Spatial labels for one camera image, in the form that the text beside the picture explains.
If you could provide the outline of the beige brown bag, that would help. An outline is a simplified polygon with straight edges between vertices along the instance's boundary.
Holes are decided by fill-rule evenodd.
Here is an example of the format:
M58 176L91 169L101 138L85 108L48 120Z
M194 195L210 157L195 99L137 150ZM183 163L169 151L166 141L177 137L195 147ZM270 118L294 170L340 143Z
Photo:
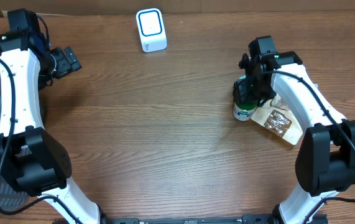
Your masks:
M258 107L251 119L291 145L296 145L303 134L296 117L278 94Z

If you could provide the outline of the green lid white jar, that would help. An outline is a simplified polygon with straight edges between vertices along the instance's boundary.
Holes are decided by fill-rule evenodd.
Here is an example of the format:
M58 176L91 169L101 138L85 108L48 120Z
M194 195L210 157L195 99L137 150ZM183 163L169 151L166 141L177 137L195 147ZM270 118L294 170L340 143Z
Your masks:
M256 108L257 103L235 103L233 107L233 116L240 121L248 121L256 111Z

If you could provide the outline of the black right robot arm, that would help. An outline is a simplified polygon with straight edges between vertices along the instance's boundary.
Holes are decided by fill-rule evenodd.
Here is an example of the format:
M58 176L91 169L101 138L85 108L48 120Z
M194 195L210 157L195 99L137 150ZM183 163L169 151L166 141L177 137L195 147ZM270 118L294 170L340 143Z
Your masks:
M326 223L319 214L329 201L355 184L355 120L338 112L310 80L300 57L278 52L271 36L254 39L239 61L244 75L233 85L233 115L254 119L265 105L272 111L260 123L287 134L297 121L303 141L295 162L292 193L270 214L247 214L243 223Z

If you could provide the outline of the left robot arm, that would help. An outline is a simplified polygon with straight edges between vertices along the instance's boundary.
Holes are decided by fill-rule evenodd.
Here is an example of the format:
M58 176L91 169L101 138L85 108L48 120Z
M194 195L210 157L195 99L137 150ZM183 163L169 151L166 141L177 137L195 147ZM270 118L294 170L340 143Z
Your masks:
M39 92L81 68L71 48L51 48L48 27L32 11L7 14L0 34L0 213L16 215L27 205L5 207L2 181L33 203L50 204L66 223L106 223L107 216L72 177L67 150L44 128Z

